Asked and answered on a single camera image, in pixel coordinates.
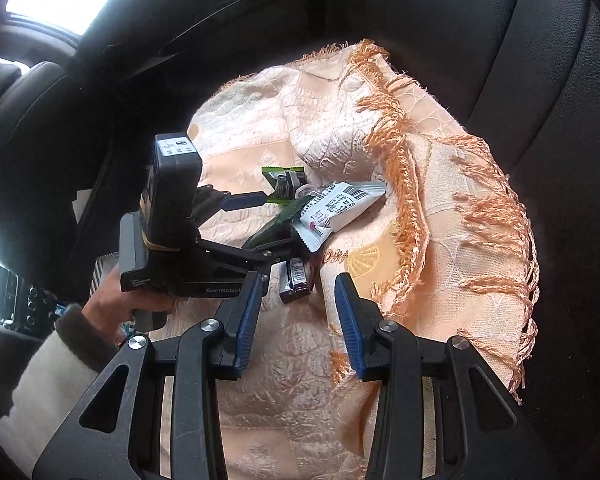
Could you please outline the white sleeve forearm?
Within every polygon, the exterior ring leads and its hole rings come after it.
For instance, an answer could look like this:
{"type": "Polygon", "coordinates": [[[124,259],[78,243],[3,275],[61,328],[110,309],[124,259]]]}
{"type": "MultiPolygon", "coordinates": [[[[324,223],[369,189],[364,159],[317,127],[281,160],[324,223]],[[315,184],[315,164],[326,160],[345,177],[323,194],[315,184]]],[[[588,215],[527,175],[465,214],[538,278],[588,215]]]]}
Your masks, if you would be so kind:
{"type": "Polygon", "coordinates": [[[26,476],[65,417],[117,353],[120,322],[109,308],[73,306],[35,352],[0,419],[0,445],[26,476]]]}

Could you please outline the person's left hand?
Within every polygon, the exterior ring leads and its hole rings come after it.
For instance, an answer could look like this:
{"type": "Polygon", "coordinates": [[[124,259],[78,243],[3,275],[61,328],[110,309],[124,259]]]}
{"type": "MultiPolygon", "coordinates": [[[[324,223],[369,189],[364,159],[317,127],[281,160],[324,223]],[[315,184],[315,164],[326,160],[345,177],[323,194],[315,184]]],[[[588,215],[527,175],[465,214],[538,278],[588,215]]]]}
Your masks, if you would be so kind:
{"type": "Polygon", "coordinates": [[[171,296],[140,288],[122,292],[119,268],[115,266],[82,308],[87,322],[110,344],[121,340],[121,325],[131,321],[135,311],[170,312],[175,304],[171,296]]]}

